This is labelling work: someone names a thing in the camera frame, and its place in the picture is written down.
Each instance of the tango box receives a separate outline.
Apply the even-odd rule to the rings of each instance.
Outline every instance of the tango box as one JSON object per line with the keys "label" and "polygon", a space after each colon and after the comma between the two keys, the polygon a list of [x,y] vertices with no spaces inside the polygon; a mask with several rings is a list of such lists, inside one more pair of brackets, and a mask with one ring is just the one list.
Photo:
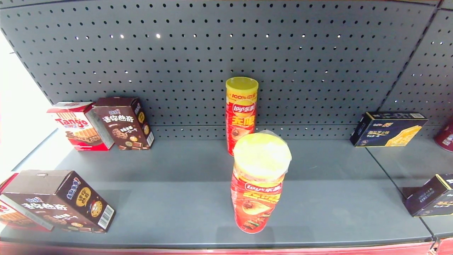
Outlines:
{"label": "tango box", "polygon": [[93,111],[93,102],[59,102],[47,113],[78,151],[108,151],[113,139]]}
{"label": "tango box", "polygon": [[115,210],[75,171],[25,170],[2,196],[65,231],[105,233]]}
{"label": "tango box", "polygon": [[427,121],[414,112],[366,112],[349,140],[356,147],[406,146]]}

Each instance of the chocolate cookie box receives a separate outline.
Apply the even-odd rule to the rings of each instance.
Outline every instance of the chocolate cookie box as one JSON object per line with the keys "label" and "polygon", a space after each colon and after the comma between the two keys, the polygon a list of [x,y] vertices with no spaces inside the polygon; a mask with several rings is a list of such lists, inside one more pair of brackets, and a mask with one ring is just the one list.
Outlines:
{"label": "chocolate cookie box", "polygon": [[115,210],[70,170],[22,171],[2,195],[66,231],[105,233],[115,216]]}
{"label": "chocolate cookie box", "polygon": [[436,174],[410,195],[404,205],[414,217],[453,214],[453,174]]}
{"label": "chocolate cookie box", "polygon": [[154,136],[138,98],[100,98],[94,111],[120,150],[149,150]]}

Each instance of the box flap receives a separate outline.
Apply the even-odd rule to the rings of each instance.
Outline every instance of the box flap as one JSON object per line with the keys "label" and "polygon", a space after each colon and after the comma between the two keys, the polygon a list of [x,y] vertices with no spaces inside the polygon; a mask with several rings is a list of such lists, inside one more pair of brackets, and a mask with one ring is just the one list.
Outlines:
{"label": "box flap", "polygon": [[53,195],[72,170],[25,170],[19,173],[3,193]]}
{"label": "box flap", "polygon": [[59,102],[54,104],[47,113],[82,113],[94,104],[93,102]]}
{"label": "box flap", "polygon": [[373,120],[427,120],[425,116],[418,112],[367,112]]}
{"label": "box flap", "polygon": [[443,185],[451,190],[451,184],[453,184],[453,174],[436,174],[436,177],[443,183]]}
{"label": "box flap", "polygon": [[94,104],[94,107],[104,107],[104,106],[131,106],[132,103],[136,100],[137,98],[120,98],[120,97],[114,97],[114,98],[100,98],[97,100],[97,102]]}

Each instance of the barcode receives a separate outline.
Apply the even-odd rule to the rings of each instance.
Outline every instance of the barcode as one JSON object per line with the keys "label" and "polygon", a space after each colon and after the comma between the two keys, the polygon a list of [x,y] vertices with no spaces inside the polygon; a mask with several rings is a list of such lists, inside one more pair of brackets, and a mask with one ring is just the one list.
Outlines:
{"label": "barcode", "polygon": [[151,144],[152,144],[153,141],[154,141],[153,132],[150,132],[150,133],[149,133],[148,139],[146,139],[146,141],[148,142],[148,146],[151,146]]}
{"label": "barcode", "polygon": [[421,115],[420,113],[411,113],[410,115],[414,118],[424,118],[424,116]]}
{"label": "barcode", "polygon": [[107,205],[106,209],[104,210],[104,213],[101,216],[101,219],[97,223],[101,228],[107,229],[107,226],[109,225],[110,220],[112,219],[113,213],[115,210],[110,207],[110,205]]}

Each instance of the brown cookie box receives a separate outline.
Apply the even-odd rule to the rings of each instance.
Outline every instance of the brown cookie box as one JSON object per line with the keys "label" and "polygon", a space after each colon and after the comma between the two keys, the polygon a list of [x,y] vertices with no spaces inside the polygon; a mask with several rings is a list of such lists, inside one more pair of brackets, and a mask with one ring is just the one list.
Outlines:
{"label": "brown cookie box", "polygon": [[103,233],[115,210],[75,171],[22,171],[3,195],[42,220],[69,231]]}
{"label": "brown cookie box", "polygon": [[154,136],[138,98],[100,98],[94,111],[120,150],[149,150]]}

